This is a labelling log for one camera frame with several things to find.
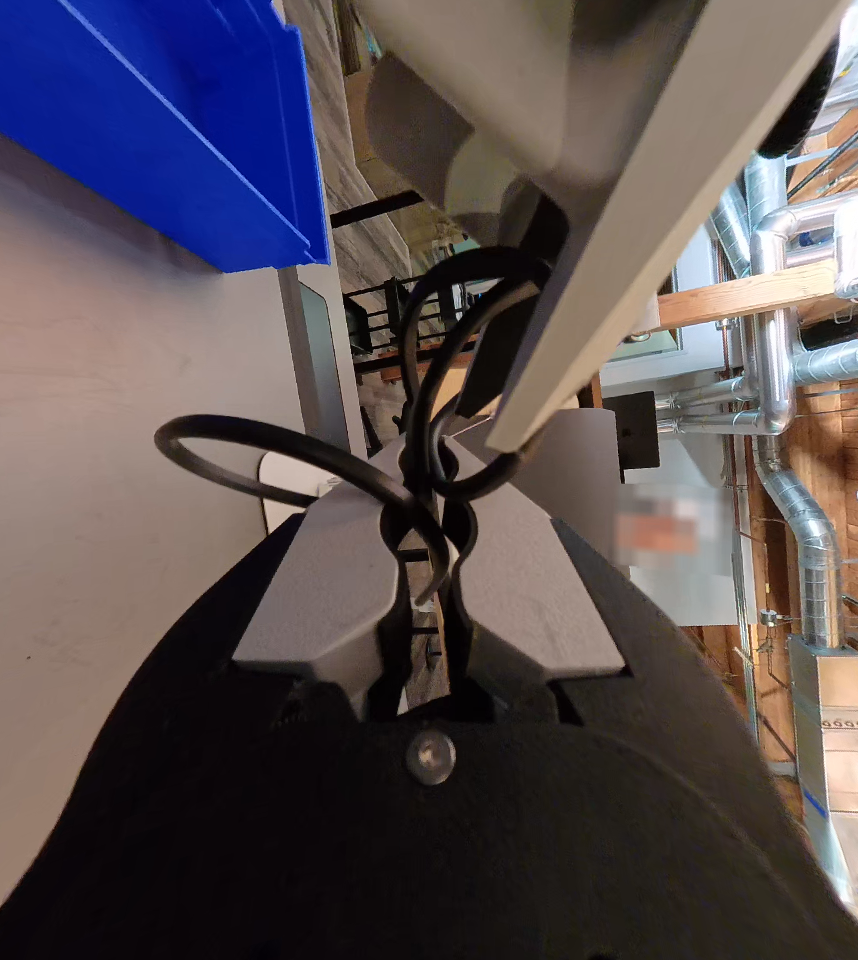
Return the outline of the black utility cart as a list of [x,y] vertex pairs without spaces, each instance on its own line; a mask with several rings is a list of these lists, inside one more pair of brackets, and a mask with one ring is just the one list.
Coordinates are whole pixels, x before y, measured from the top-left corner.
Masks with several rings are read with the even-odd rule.
[[[418,276],[392,277],[381,285],[343,295],[344,318],[357,376],[398,366],[403,316],[420,280]],[[464,282],[429,294],[419,307],[415,322],[417,354],[431,353],[441,346],[471,302],[472,295]]]

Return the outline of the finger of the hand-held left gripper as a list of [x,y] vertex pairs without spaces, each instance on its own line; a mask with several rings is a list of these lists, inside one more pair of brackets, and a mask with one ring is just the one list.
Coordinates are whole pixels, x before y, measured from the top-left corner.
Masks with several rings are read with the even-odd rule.
[[699,1],[367,1],[364,21],[534,179],[614,181],[706,6]]
[[488,445],[519,450],[603,365],[839,30],[847,2],[708,2],[591,234],[573,230]]

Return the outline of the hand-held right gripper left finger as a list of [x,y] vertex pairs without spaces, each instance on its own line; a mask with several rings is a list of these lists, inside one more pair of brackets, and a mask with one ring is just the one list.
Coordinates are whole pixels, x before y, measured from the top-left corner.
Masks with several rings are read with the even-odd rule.
[[237,666],[337,685],[352,706],[387,678],[388,637],[411,647],[411,594],[383,538],[383,504],[340,483],[302,522],[233,654]]

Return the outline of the wooden standing desk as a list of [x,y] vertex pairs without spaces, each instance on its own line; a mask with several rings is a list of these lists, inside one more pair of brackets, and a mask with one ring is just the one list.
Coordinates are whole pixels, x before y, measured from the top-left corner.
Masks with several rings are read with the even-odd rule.
[[679,330],[725,318],[751,316],[776,309],[812,307],[830,314],[842,300],[835,292],[834,259],[735,279],[658,298],[658,320],[646,332]]

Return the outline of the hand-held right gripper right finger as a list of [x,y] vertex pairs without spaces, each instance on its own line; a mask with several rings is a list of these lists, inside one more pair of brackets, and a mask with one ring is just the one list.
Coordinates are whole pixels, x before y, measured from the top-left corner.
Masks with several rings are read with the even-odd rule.
[[560,522],[509,482],[471,501],[443,497],[441,510],[454,548],[444,608],[453,695],[511,706],[555,682],[623,672]]

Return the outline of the white board stand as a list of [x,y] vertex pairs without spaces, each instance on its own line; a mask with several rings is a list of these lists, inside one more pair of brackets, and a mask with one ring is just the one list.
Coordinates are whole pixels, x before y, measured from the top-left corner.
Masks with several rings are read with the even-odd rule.
[[[258,464],[257,479],[264,486],[312,498],[325,496],[341,483],[341,479],[336,474],[272,451],[263,454]],[[305,507],[264,498],[262,511],[267,534],[270,535],[288,518],[299,515],[305,510]]]

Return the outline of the blue plastic bin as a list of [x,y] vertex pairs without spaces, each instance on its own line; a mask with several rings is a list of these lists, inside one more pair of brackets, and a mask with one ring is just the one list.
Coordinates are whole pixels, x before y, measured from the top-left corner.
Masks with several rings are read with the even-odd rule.
[[272,2],[0,1],[0,134],[224,273],[331,262]]

